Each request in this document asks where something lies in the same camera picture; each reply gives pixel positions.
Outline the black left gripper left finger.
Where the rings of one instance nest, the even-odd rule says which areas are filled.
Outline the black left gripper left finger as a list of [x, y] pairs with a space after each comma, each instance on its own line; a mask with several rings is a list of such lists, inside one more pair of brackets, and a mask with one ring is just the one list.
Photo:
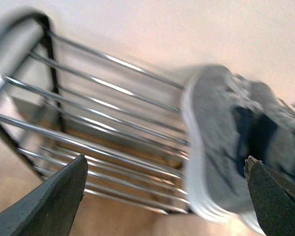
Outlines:
[[84, 155], [0, 213], [0, 236], [68, 236], [84, 196]]

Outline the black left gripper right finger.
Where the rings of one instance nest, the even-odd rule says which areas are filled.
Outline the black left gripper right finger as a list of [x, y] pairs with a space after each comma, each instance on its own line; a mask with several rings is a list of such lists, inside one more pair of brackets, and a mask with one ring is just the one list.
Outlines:
[[267, 236], [295, 236], [295, 184], [249, 156], [245, 178], [257, 221]]

